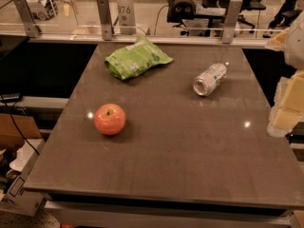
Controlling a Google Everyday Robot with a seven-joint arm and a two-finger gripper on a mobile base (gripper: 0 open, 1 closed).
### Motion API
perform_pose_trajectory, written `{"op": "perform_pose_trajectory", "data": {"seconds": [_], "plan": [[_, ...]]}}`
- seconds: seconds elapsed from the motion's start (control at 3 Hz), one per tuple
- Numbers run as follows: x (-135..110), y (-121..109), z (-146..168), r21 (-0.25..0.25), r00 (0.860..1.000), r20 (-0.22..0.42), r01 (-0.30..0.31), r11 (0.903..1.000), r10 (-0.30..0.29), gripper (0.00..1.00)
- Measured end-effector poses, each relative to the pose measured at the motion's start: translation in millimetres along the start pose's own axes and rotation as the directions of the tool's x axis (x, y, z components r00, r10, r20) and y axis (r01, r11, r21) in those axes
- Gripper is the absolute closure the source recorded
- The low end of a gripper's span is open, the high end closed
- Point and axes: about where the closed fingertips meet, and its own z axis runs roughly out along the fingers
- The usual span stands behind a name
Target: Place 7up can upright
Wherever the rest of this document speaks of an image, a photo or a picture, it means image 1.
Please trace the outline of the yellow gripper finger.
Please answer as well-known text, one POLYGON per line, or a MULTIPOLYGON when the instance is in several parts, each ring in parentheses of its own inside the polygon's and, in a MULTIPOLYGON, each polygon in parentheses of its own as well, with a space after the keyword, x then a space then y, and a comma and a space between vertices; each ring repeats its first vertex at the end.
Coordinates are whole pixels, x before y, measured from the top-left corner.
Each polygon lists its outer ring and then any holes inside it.
POLYGON ((291 133, 304 116, 304 70, 297 70, 291 78, 281 77, 277 83, 271 108, 268 133, 284 137, 291 133))
POLYGON ((269 39, 265 45, 267 49, 273 50, 273 51, 283 51, 285 47, 285 41, 286 36, 288 34, 288 29, 284 29, 281 31, 278 35, 275 37, 272 37, 269 39))

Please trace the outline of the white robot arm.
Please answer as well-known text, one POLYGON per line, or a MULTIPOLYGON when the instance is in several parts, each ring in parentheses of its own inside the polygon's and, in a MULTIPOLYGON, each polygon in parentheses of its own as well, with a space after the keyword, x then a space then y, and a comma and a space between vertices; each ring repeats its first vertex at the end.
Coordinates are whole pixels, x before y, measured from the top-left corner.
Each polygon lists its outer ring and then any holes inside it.
POLYGON ((285 63, 296 69, 290 79, 280 78, 275 90, 275 105, 269 114, 267 131, 280 138, 290 133, 304 116, 304 11, 265 47, 282 51, 285 63))

